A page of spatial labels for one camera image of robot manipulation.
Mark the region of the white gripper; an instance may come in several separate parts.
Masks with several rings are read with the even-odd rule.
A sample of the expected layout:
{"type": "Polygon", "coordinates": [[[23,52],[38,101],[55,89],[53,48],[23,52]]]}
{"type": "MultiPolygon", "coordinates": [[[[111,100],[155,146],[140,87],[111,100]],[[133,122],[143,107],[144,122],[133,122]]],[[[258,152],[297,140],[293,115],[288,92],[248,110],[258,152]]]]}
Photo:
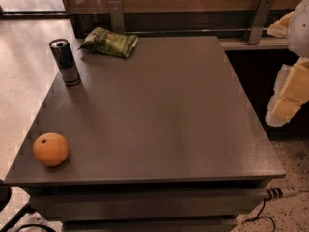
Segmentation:
{"type": "Polygon", "coordinates": [[[267,124],[282,127],[309,101],[309,59],[305,58],[309,57],[309,0],[302,0],[293,12],[272,23],[267,33],[278,38],[288,36],[288,49],[300,56],[292,66],[281,67],[267,106],[267,124]]]}

